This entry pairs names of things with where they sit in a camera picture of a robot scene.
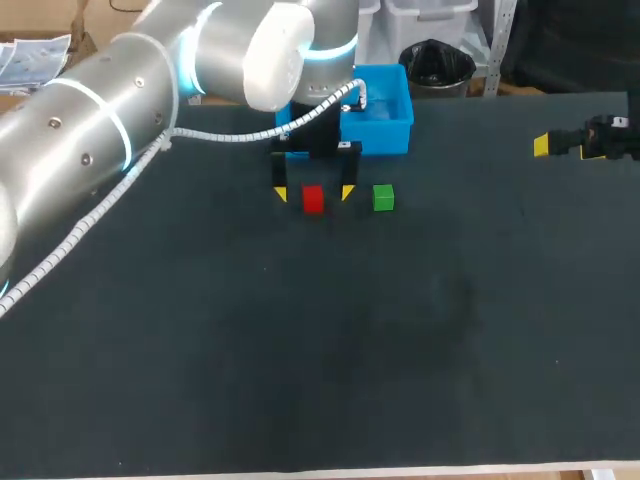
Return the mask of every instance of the blue plastic container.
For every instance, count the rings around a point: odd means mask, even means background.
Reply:
[[[402,65],[359,65],[354,78],[367,84],[364,112],[342,112],[343,142],[362,142],[363,155],[403,155],[409,150],[413,105],[407,75]],[[343,104],[355,104],[354,90]],[[276,113],[276,125],[291,121],[289,107]]]

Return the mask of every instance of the yellow object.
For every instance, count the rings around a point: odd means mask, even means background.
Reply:
[[[547,157],[549,155],[549,134],[536,138],[533,141],[533,156]]]
[[[580,160],[598,160],[600,158],[607,158],[607,157],[603,155],[602,157],[584,158],[584,148],[582,148],[582,145],[580,145]]]
[[[356,188],[355,185],[343,185],[342,186],[342,201],[344,202],[349,194],[353,192],[353,189]]]
[[[284,203],[287,203],[287,187],[273,187]]]

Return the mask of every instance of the black trash bag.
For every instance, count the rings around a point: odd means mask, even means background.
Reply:
[[[424,87],[447,87],[471,79],[476,64],[469,55],[438,40],[425,40],[406,48],[399,63],[409,81]]]

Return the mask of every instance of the black table mat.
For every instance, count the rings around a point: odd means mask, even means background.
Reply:
[[[285,205],[264,145],[174,140],[0,323],[0,477],[639,458],[640,166],[532,158],[624,96],[415,110],[345,204],[335,165]]]

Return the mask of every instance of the red cube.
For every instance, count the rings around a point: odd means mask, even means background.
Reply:
[[[324,213],[324,193],[321,185],[302,187],[302,203],[304,213],[321,215]]]

